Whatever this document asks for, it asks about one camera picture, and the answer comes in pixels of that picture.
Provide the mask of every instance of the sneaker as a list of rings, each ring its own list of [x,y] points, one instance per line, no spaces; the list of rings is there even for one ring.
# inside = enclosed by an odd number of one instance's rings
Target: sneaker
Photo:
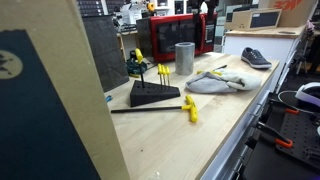
[[[267,69],[272,67],[272,64],[268,62],[258,50],[253,50],[249,47],[243,50],[241,60],[249,63],[251,67],[256,69]]]

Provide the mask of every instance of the white logo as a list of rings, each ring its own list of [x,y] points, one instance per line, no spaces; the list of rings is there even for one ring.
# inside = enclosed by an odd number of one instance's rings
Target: white logo
[[[0,79],[17,77],[23,69],[21,60],[14,54],[0,50]]]

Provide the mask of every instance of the red microwave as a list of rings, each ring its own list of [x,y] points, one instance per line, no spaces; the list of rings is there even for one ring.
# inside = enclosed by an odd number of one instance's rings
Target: red microwave
[[[175,44],[194,42],[195,55],[212,52],[217,15],[181,14],[137,20],[140,50],[151,62],[173,61]]]

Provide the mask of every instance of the metal cylinder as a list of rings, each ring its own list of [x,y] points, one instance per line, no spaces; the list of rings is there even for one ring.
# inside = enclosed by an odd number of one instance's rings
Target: metal cylinder
[[[182,42],[175,45],[175,67],[179,75],[190,75],[193,73],[195,45],[192,42]]]

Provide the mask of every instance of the gray cloth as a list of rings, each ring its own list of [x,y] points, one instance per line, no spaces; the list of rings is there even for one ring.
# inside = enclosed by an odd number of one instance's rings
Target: gray cloth
[[[219,76],[210,72],[203,72],[186,83],[189,91],[196,93],[221,93],[236,92],[237,90],[229,87],[227,82],[223,81]]]
[[[244,72],[222,70],[222,75],[203,72],[186,83],[189,91],[196,93],[226,93],[237,90],[252,90],[257,88],[261,79]]]

